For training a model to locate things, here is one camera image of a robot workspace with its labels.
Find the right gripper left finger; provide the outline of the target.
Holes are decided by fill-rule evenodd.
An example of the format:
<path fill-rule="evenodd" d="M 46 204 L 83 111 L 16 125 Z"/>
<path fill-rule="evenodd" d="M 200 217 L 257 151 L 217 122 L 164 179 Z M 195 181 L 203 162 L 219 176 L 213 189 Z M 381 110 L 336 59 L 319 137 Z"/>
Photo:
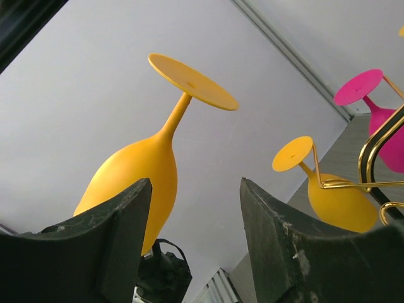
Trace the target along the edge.
<path fill-rule="evenodd" d="M 33 234 L 1 236 L 2 302 L 131 302 L 152 185 Z"/>

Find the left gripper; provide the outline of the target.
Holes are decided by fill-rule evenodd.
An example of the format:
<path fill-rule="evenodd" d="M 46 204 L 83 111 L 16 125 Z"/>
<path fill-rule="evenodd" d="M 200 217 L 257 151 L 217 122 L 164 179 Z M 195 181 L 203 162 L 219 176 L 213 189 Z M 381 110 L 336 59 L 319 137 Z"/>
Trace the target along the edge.
<path fill-rule="evenodd" d="M 134 301 L 181 303 L 192 278 L 183 250 L 171 241 L 157 239 L 140 259 Z"/>

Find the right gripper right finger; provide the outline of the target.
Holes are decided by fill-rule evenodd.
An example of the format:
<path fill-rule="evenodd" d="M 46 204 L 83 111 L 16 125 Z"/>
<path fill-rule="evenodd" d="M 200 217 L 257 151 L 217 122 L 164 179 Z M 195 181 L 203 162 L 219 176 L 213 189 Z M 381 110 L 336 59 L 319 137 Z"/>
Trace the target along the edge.
<path fill-rule="evenodd" d="M 403 222 L 364 234 L 334 227 L 242 178 L 258 302 L 402 302 Z"/>

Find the pink plastic goblet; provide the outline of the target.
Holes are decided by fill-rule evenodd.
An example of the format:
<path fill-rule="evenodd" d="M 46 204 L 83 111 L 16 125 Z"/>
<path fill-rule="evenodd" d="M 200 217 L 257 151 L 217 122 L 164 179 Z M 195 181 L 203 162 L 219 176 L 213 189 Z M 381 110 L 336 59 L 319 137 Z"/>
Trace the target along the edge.
<path fill-rule="evenodd" d="M 350 105 L 362 99 L 371 111 L 368 133 L 372 135 L 395 112 L 377 106 L 369 94 L 377 88 L 383 79 L 383 71 L 370 69 L 358 74 L 346 82 L 334 96 L 334 103 L 339 106 Z M 400 128 L 379 151 L 381 160 L 393 172 L 403 172 L 403 128 Z"/>

